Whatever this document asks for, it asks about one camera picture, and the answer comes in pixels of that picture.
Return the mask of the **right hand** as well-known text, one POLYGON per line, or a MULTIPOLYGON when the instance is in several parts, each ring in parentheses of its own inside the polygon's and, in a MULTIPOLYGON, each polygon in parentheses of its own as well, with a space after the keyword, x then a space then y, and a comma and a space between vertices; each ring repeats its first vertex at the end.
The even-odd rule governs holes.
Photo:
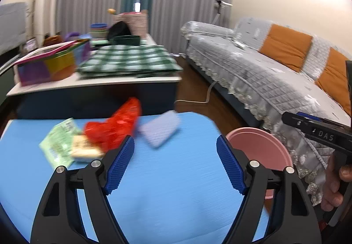
POLYGON ((320 204, 324 212, 330 212, 343 204, 344 196, 339 192, 339 189, 342 183, 351 183, 351 163, 339 167, 336 161, 336 156, 339 155, 342 155, 342 153, 337 150, 330 155, 326 169, 326 179, 320 204))

